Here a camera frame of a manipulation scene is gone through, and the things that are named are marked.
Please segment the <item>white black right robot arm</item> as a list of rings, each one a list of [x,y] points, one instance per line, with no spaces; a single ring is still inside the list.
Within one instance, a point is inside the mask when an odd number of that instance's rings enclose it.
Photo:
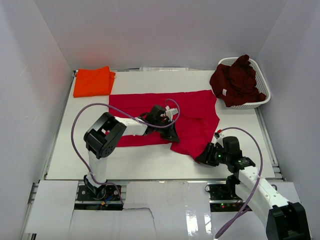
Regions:
[[[309,240],[311,234],[305,208],[282,196],[248,157],[243,156],[235,136],[215,133],[216,141],[210,142],[196,161],[217,167],[227,166],[231,175],[226,181],[226,195],[244,200],[265,227],[269,240]]]

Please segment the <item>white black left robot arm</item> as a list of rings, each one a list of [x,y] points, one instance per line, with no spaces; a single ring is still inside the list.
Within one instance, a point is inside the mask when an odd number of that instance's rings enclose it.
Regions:
[[[179,143],[175,127],[175,121],[179,116],[179,108],[160,105],[155,105],[150,112],[134,118],[103,113],[83,137],[89,156],[89,171],[84,177],[84,183],[90,196],[96,200],[105,196],[106,187],[103,183],[107,182],[107,160],[122,137],[159,133],[162,139]]]

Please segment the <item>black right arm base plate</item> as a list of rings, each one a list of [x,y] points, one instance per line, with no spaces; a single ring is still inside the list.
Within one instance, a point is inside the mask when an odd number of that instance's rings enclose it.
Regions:
[[[209,194],[210,211],[212,213],[238,212],[244,201],[232,195],[226,184],[207,184],[204,188]]]

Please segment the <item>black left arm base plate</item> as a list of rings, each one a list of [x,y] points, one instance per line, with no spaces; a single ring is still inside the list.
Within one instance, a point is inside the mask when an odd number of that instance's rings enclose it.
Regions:
[[[100,193],[95,195],[86,185],[79,185],[77,189],[74,209],[90,211],[122,211],[123,204],[122,187],[117,185],[118,190],[113,185],[102,187]]]

